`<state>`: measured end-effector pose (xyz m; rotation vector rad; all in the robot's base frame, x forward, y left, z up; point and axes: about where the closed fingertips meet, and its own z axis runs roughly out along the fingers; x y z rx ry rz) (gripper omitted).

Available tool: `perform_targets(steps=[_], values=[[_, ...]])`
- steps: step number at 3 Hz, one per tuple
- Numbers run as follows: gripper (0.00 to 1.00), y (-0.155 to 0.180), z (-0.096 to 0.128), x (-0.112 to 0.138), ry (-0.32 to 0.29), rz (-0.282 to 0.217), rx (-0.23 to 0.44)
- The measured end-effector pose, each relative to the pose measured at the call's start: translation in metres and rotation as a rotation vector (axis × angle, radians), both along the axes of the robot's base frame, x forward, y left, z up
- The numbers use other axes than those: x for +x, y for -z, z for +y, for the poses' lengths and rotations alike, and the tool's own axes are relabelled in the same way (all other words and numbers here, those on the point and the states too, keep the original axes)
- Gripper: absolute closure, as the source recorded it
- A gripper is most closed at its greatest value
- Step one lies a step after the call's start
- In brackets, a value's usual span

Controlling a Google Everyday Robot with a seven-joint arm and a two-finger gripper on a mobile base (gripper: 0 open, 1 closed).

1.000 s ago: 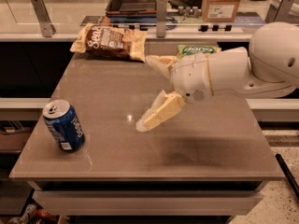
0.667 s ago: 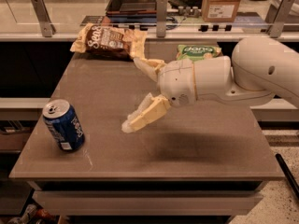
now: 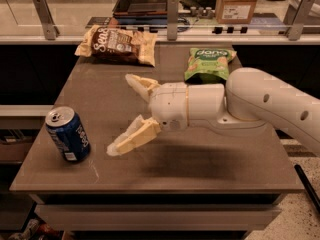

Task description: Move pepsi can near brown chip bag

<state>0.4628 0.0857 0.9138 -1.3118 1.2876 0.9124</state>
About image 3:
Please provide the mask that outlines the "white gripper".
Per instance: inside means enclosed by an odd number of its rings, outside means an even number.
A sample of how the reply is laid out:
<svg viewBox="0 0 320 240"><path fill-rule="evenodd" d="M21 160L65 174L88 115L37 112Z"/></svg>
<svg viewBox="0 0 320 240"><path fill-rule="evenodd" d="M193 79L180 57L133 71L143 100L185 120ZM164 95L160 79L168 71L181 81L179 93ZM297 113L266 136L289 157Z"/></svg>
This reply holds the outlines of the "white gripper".
<svg viewBox="0 0 320 240"><path fill-rule="evenodd" d="M126 74L128 85L149 103L152 117L136 117L127 130L120 134L108 147L109 156L126 154L157 137L164 131L180 131L188 126L187 85L166 83L160 86L157 80Z"/></svg>

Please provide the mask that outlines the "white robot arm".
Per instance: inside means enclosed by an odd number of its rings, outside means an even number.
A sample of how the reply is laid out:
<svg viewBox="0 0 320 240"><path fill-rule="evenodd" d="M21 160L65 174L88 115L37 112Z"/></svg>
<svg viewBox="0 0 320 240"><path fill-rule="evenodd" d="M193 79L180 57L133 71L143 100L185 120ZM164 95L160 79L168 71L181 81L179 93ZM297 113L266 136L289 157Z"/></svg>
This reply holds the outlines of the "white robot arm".
<svg viewBox="0 0 320 240"><path fill-rule="evenodd" d="M255 68L238 68L225 84L160 84L134 74L128 85L148 103L151 117L136 117L107 147L107 154L130 152L162 131L204 127L225 136L251 136L270 124L316 155L320 154L320 101Z"/></svg>

